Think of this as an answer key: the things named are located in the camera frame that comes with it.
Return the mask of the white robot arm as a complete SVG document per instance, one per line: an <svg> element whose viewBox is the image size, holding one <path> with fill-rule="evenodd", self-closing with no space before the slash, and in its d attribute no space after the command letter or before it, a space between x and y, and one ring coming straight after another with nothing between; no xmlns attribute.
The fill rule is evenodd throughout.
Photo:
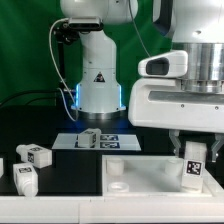
<svg viewBox="0 0 224 224"><path fill-rule="evenodd" d="M60 0L60 6L83 46L76 108L89 116L120 110L116 45L103 27L133 20L137 0ZM153 23L172 47L139 62L128 118L168 129L174 145L181 130L213 132L216 158L224 146L224 0L154 0Z"/></svg>

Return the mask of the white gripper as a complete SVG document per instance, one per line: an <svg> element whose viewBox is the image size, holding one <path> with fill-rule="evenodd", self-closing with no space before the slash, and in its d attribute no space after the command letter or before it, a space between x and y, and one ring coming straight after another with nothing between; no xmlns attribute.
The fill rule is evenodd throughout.
<svg viewBox="0 0 224 224"><path fill-rule="evenodd" d="M141 78L132 88L128 119L134 126L174 129L169 138L180 155L179 130L213 132L211 161L224 145L224 94L181 90L177 79Z"/></svg>

